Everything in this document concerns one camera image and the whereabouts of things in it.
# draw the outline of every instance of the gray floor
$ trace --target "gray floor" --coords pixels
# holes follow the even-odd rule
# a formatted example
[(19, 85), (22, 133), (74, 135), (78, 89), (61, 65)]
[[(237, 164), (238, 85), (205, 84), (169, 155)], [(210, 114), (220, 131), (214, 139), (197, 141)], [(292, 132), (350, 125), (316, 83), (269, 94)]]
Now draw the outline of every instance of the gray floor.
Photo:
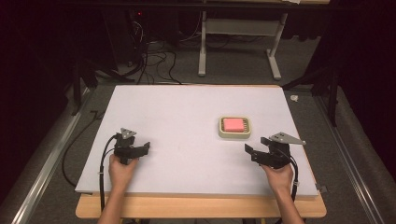
[[(175, 79), (182, 83), (203, 84), (276, 84), (289, 83), (304, 73), (318, 40), (300, 42), (297, 39), (282, 40), (276, 59), (282, 80), (274, 81), (271, 77), (269, 63), (264, 58), (264, 50), (270, 48), (272, 39), (265, 37), (248, 42), (252, 38), (238, 38), (221, 49), (208, 49), (206, 77), (198, 77), (198, 46), (180, 46), (166, 48), (177, 54), (176, 65), (172, 70)], [(209, 41), (210, 46), (221, 46), (221, 40)], [(161, 43), (154, 44), (151, 49), (159, 49)], [(167, 53), (165, 63), (159, 66), (158, 72), (169, 77), (167, 71), (172, 65), (172, 54)], [(159, 57), (149, 57), (150, 63), (142, 82), (167, 82), (157, 74), (155, 64)], [(118, 84), (111, 80), (100, 80), (100, 85), (90, 94), (86, 106), (70, 139), (73, 139), (92, 120), (92, 110), (105, 111), (106, 105)], [(285, 91), (291, 114), (300, 136), (308, 143), (305, 147), (315, 178), (320, 185), (326, 186), (327, 192), (323, 199), (327, 207), (327, 216), (308, 219), (307, 223), (394, 223), (396, 221), (396, 186), (381, 160), (376, 156), (359, 122), (353, 115), (347, 99), (339, 91), (337, 105), (337, 128), (328, 125), (321, 111), (320, 102), (324, 98), (314, 98), (308, 91), (309, 87)], [(299, 101), (290, 100), (290, 95), (299, 95)], [(27, 164), (19, 181), (9, 193), (0, 209), (0, 223), (11, 223), (20, 209), (23, 200), (51, 151), (59, 144), (65, 130), (73, 122), (70, 116), (72, 106), (66, 108), (57, 123), (43, 140), (35, 155)], [(95, 121), (83, 135), (71, 146), (66, 157), (66, 171), (70, 178), (78, 181), (85, 160), (91, 149), (92, 142), (100, 125)], [(340, 143), (335, 141), (334, 131), (342, 136), (341, 147), (347, 148), (347, 155), (340, 150)], [(346, 158), (353, 163), (345, 163)], [(41, 200), (38, 202), (29, 223), (95, 223), (96, 220), (83, 220), (75, 216), (79, 195), (64, 180), (60, 164), (50, 179)], [(368, 189), (373, 204), (364, 204), (367, 200), (359, 191)], [(372, 219), (370, 211), (379, 212), (382, 220)]]

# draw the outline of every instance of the white table surface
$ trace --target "white table surface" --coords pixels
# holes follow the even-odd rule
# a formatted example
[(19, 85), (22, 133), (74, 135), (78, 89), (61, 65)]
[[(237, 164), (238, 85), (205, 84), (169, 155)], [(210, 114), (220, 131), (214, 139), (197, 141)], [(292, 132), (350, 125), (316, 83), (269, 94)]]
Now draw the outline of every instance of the white table surface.
[[(219, 118), (224, 116), (248, 117), (249, 139), (220, 138)], [(140, 159), (127, 190), (148, 194), (271, 195), (265, 172), (250, 160), (244, 144), (268, 151), (260, 143), (262, 136), (283, 132), (299, 138), (284, 93), (277, 86), (118, 86), (77, 192), (99, 191), (102, 153), (120, 128), (137, 132), (136, 147), (150, 142), (148, 155)], [(290, 153), (299, 166), (297, 195), (317, 196), (304, 148), (290, 145)], [(110, 191), (107, 169), (108, 156), (105, 191)]]

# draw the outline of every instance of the table leg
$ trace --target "table leg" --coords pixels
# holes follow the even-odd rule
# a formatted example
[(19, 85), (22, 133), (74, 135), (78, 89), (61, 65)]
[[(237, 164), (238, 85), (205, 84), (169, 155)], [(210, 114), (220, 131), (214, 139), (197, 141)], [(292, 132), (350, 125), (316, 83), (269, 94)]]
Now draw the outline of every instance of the table leg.
[(201, 32), (201, 50), (199, 52), (199, 69), (198, 76), (204, 77), (206, 74), (206, 12), (202, 12), (202, 32)]
[(282, 36), (283, 29), (285, 28), (285, 23), (286, 23), (287, 17), (288, 17), (288, 13), (282, 14), (280, 21), (279, 21), (279, 25), (277, 26), (277, 29), (276, 29), (274, 45), (271, 49), (267, 50), (268, 61), (270, 63), (271, 70), (272, 70), (275, 80), (281, 79), (281, 76), (279, 73), (279, 68), (277, 67), (277, 63), (276, 63), (276, 59), (275, 59), (275, 53), (276, 53), (277, 46), (279, 45), (279, 41), (280, 41), (280, 37)]

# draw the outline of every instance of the cord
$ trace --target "cord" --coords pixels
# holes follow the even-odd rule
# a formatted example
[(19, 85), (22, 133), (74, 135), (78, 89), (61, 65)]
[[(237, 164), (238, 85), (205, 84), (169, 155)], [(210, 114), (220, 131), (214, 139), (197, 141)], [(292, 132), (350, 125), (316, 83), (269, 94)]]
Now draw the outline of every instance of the cord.
[(196, 27), (195, 27), (195, 31), (192, 33), (192, 35), (190, 35), (189, 37), (187, 37), (187, 38), (185, 38), (185, 39), (179, 40), (179, 42), (191, 40), (191, 39), (194, 39), (194, 38), (200, 36), (200, 35), (195, 35), (195, 34), (196, 34), (197, 31), (198, 31), (199, 24), (201, 23), (201, 18), (202, 18), (202, 12), (199, 13), (198, 22), (197, 22), (197, 25), (196, 25)]
[(145, 59), (144, 59), (145, 65), (144, 65), (143, 68), (142, 68), (142, 73), (140, 74), (139, 79), (138, 79), (137, 82), (136, 82), (136, 85), (139, 85), (139, 84), (140, 84), (140, 80), (142, 79), (142, 76), (143, 76), (143, 74), (145, 73), (146, 67), (148, 66), (148, 54), (146, 53), (145, 55), (146, 55), (146, 56), (145, 56)]
[[(275, 149), (280, 152), (281, 154), (283, 154), (291, 163), (291, 165), (294, 168), (294, 180), (293, 180), (293, 185), (291, 187), (291, 198), (293, 199), (293, 201), (296, 198), (296, 194), (297, 194), (297, 187), (298, 187), (298, 165), (296, 160), (292, 157), (292, 156), (288, 156), (286, 155), (286, 153), (284, 153), (283, 151), (281, 151), (279, 148)], [(282, 223), (282, 218), (280, 218), (275, 224), (280, 224)]]
[[(160, 65), (161, 65), (162, 63), (165, 63), (165, 62), (166, 62), (166, 59), (168, 58), (167, 53), (171, 53), (171, 54), (174, 55), (174, 60), (172, 61), (172, 66), (171, 66), (170, 69), (168, 70), (168, 76), (169, 76), (169, 78), (168, 78), (168, 77), (163, 77), (163, 76), (161, 75), (160, 71), (159, 71)], [(177, 55), (176, 55), (173, 51), (168, 50), (168, 51), (157, 51), (157, 52), (152, 52), (152, 53), (149, 54), (149, 57), (157, 57), (157, 58), (160, 58), (160, 60), (159, 60), (158, 62), (148, 65), (148, 66), (154, 66), (154, 65), (156, 65), (156, 72), (157, 72), (157, 75), (158, 75), (160, 78), (162, 78), (162, 79), (164, 79), (164, 80), (168, 80), (168, 81), (173, 81), (173, 82), (178, 83), (179, 85), (182, 85), (182, 83), (181, 83), (179, 80), (175, 79), (175, 78), (172, 76), (172, 73), (171, 73), (172, 70), (174, 69), (175, 65), (176, 65), (176, 59), (177, 59)]]
[(227, 46), (227, 45), (230, 43), (230, 39), (231, 39), (231, 38), (230, 38), (228, 35), (226, 35), (226, 36), (225, 36), (225, 43), (222, 44), (221, 46), (212, 47), (212, 46), (210, 46), (210, 45), (208, 44), (209, 41), (206, 41), (206, 45), (207, 45), (207, 47), (210, 48), (210, 49), (222, 49), (222, 48), (224, 48), (225, 46)]
[(67, 152), (70, 150), (71, 146), (73, 146), (73, 144), (77, 141), (77, 139), (96, 121), (99, 119), (102, 119), (102, 116), (106, 113), (106, 111), (102, 112), (101, 114), (98, 115), (98, 111), (96, 110), (92, 110), (91, 113), (94, 113), (93, 119), (90, 123), (88, 123), (82, 130), (81, 132), (79, 132), (78, 135), (76, 135), (76, 137), (71, 141), (71, 143), (69, 144), (69, 146), (66, 148), (66, 150), (64, 151), (64, 155), (62, 156), (62, 174), (64, 175), (64, 179), (74, 188), (77, 186), (77, 184), (75, 184), (72, 180), (70, 180), (70, 178), (67, 176), (66, 174), (66, 170), (64, 169), (64, 162), (66, 159), (66, 155)]
[(114, 134), (113, 136), (111, 136), (110, 139), (108, 139), (105, 149), (103, 150), (103, 155), (102, 155), (102, 159), (100, 162), (100, 167), (99, 167), (99, 190), (100, 190), (100, 206), (101, 206), (101, 210), (103, 211), (103, 209), (105, 208), (105, 185), (104, 185), (104, 165), (103, 162), (105, 161), (105, 157), (108, 153), (107, 151), (107, 147), (110, 144), (110, 142), (115, 139), (117, 137), (116, 134)]

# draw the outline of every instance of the red sponge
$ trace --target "red sponge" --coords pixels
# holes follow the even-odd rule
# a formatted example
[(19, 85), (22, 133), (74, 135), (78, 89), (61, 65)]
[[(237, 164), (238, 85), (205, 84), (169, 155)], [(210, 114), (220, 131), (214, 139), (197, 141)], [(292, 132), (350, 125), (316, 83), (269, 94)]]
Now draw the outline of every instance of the red sponge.
[(224, 119), (224, 131), (229, 133), (242, 133), (245, 130), (243, 119)]

